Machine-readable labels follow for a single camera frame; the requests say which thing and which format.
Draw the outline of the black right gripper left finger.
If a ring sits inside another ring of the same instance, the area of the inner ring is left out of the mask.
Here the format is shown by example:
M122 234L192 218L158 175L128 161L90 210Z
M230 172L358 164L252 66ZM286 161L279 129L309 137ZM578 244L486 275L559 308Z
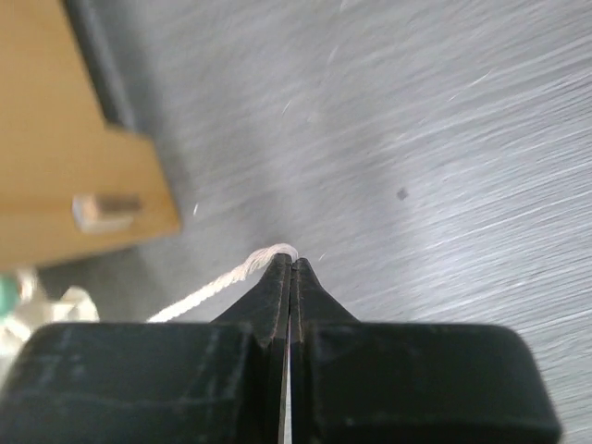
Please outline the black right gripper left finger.
M54 323L1 388L5 443L279 443L291 259L208 323Z

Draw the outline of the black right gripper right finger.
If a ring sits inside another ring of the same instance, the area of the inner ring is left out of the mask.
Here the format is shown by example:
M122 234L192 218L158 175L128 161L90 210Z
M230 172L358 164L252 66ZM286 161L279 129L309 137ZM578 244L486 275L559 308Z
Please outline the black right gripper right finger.
M292 268L296 443L557 443L534 356L507 327L356 319L311 264Z

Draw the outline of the lemon print pet mattress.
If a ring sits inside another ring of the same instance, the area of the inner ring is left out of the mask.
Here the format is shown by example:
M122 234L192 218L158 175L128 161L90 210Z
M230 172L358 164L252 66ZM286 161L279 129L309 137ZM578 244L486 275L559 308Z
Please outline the lemon print pet mattress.
M147 319L149 323L175 319L227 287L245 280L267 266L278 254L291 260L299 255L286 243L274 244L251 253L240 265L172 303ZM57 322L97 322L98 310L90 294L81 287L70 287L57 300L47 296L34 269L20 269L1 276L1 362L14 358L32 334Z

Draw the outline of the wooden pet bed frame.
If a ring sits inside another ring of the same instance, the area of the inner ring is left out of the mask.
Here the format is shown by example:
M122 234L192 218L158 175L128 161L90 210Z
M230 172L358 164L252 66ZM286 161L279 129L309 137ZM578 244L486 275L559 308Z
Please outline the wooden pet bed frame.
M179 230L153 144L106 122L58 1L1 5L1 267Z

